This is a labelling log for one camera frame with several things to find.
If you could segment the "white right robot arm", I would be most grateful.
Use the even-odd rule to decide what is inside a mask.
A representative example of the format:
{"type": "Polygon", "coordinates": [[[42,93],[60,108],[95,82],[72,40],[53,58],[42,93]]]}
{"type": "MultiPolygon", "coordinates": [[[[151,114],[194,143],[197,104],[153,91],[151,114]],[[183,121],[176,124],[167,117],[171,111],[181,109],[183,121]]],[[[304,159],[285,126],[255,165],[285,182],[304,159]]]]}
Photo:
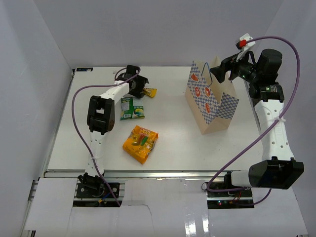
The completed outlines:
{"type": "Polygon", "coordinates": [[[223,192],[236,196],[247,188],[289,189],[303,174],[304,164],[296,161],[285,128],[284,93],[276,81],[282,64],[282,54],[274,49],[264,49],[258,61],[252,51],[238,59],[235,54],[210,69],[223,83],[226,72],[230,80],[239,77],[249,84],[249,96],[260,126],[260,136],[254,141],[262,143],[262,160],[247,170],[231,171],[224,177],[223,192]]]}

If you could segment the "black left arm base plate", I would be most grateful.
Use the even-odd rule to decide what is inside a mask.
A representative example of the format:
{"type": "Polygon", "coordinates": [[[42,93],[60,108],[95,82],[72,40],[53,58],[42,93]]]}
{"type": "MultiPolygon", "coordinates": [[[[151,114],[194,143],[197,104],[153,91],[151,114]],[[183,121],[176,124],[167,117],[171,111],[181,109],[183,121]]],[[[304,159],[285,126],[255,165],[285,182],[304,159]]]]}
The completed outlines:
{"type": "Polygon", "coordinates": [[[96,190],[78,183],[73,207],[119,207],[122,202],[119,200],[120,183],[109,183],[109,185],[119,204],[115,201],[106,185],[101,184],[100,188],[96,190]]]}

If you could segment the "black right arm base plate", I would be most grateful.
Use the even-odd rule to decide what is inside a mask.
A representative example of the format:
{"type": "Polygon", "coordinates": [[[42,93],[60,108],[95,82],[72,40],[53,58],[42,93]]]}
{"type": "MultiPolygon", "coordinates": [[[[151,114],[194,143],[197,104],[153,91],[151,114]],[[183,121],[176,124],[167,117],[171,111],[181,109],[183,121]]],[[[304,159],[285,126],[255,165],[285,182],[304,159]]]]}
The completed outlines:
{"type": "Polygon", "coordinates": [[[233,192],[210,192],[206,189],[207,182],[201,185],[206,192],[207,207],[211,209],[254,208],[253,194],[250,189],[233,192]]]}

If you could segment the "yellow candy packet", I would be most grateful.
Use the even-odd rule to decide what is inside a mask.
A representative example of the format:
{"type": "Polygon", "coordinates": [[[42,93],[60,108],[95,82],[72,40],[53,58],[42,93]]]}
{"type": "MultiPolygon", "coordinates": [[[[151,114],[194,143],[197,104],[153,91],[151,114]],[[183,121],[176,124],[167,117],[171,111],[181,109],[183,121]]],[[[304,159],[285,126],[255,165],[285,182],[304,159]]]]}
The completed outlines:
{"type": "Polygon", "coordinates": [[[151,98],[154,98],[157,94],[156,88],[144,88],[143,93],[151,98]]]}

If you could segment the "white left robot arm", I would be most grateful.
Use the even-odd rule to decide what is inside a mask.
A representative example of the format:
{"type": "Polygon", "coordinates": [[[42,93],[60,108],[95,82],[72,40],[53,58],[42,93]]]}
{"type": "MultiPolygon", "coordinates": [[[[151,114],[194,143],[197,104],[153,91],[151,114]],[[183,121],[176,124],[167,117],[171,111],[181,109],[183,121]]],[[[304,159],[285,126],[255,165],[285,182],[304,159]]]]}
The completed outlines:
{"type": "Polygon", "coordinates": [[[142,95],[148,79],[140,76],[140,67],[127,65],[116,73],[112,85],[100,85],[99,88],[108,88],[101,95],[90,97],[87,111],[87,126],[90,134],[90,143],[79,135],[86,145],[90,158],[79,181],[93,197],[99,197],[105,191],[104,167],[102,160],[102,143],[115,125],[115,106],[125,95],[134,97],[142,95]]]}

